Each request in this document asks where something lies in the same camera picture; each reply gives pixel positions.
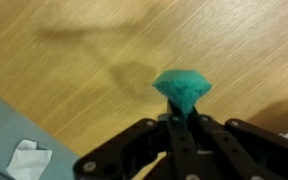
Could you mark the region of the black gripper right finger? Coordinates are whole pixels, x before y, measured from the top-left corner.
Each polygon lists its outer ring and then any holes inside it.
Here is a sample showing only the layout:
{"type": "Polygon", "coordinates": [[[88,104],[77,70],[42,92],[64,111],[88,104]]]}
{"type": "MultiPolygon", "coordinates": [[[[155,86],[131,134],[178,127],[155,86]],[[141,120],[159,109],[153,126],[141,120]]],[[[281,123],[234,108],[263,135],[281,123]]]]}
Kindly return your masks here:
{"type": "Polygon", "coordinates": [[[202,180],[288,180],[288,138],[240,119],[220,124],[197,111],[190,113],[188,129],[202,180]]]}

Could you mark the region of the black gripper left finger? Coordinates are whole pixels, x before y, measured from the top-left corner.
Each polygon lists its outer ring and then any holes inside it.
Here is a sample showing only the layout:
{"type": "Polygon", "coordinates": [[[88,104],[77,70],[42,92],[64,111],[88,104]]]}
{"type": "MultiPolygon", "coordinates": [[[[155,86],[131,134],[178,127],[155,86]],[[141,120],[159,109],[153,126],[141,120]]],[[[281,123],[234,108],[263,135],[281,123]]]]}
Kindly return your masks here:
{"type": "Polygon", "coordinates": [[[173,104],[153,120],[141,119],[80,158],[73,166],[75,180],[131,180],[145,166],[166,156],[147,178],[203,180],[204,173],[190,128],[198,119],[193,110],[185,117],[173,104]]]}

